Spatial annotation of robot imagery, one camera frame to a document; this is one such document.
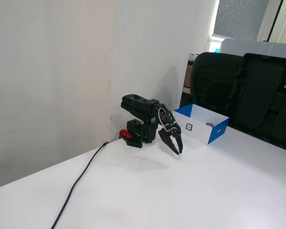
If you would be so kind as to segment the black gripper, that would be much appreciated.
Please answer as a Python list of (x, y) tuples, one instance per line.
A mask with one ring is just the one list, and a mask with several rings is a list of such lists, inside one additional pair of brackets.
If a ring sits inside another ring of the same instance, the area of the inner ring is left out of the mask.
[[(165, 125), (162, 125), (162, 129), (158, 132), (161, 140), (176, 154), (180, 155), (180, 153), (183, 151), (183, 142), (181, 137), (181, 128), (178, 125), (177, 122), (173, 123), (167, 123)], [(173, 136), (177, 142), (178, 149), (176, 149), (174, 143), (171, 140), (171, 137)]]

